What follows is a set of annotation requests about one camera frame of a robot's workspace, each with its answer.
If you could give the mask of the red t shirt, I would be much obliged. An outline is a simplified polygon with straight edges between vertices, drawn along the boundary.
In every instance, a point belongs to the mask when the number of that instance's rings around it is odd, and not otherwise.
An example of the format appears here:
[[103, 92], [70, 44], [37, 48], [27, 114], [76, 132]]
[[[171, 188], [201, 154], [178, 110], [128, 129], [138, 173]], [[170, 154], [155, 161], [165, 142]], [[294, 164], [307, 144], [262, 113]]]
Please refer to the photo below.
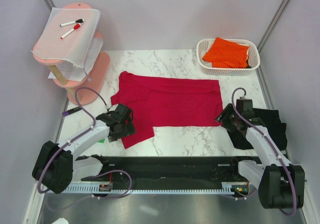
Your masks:
[[218, 127], [223, 111], [218, 80], [141, 76], [123, 71], [111, 104], [133, 111], [135, 134], [122, 138], [125, 149], [154, 137], [155, 127]]

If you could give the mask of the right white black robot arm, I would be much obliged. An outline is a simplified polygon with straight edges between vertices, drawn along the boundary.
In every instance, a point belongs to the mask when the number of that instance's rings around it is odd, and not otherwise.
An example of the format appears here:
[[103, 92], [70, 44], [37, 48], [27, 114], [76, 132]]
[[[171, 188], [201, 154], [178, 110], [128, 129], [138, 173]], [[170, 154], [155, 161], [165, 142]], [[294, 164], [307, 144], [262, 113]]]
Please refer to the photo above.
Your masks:
[[305, 171], [292, 164], [272, 140], [261, 118], [255, 117], [251, 99], [229, 103], [216, 121], [230, 133], [240, 132], [258, 155], [261, 165], [242, 160], [229, 168], [235, 181], [246, 178], [258, 192], [265, 209], [300, 209], [304, 205]]

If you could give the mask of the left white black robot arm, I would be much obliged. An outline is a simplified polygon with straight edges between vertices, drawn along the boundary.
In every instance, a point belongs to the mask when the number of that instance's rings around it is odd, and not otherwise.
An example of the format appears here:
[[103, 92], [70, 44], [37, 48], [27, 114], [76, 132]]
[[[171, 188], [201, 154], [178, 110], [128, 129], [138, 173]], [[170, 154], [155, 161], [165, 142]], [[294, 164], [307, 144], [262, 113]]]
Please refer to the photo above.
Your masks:
[[134, 112], [131, 108], [117, 104], [98, 115], [91, 126], [61, 143], [45, 142], [39, 152], [32, 177], [55, 194], [62, 193], [71, 182], [95, 177], [106, 180], [110, 169], [96, 157], [79, 157], [101, 140], [114, 142], [133, 135]]

